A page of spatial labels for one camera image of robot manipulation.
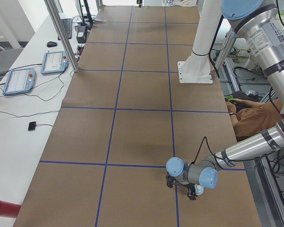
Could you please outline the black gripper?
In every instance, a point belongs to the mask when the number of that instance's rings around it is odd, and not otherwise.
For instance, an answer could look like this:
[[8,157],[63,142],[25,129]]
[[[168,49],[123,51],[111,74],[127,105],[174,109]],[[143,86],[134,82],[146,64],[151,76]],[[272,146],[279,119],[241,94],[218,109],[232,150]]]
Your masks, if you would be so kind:
[[195,201],[195,185],[193,183],[182,183],[172,177],[170,174],[166,174],[166,185],[168,188],[173,188],[176,186],[184,186],[187,188],[187,197]]

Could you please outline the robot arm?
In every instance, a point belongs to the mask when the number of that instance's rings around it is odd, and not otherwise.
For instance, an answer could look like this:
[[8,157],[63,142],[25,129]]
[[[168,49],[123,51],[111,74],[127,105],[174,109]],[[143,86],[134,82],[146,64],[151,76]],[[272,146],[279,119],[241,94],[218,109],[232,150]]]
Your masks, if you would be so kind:
[[210,153],[201,162],[184,162],[178,157],[167,161],[167,187],[184,186],[188,198],[195,200],[205,188],[214,188],[218,171],[284,147],[284,34],[276,21],[278,7],[274,0],[218,0],[204,5],[197,33],[207,38],[194,43],[191,55],[178,63],[181,83],[206,83],[205,69],[211,62],[216,32],[209,30],[210,7],[215,8],[215,25],[223,19],[231,25],[231,34],[244,38],[277,95],[269,103],[261,103],[241,91],[225,97],[237,144],[218,153]]

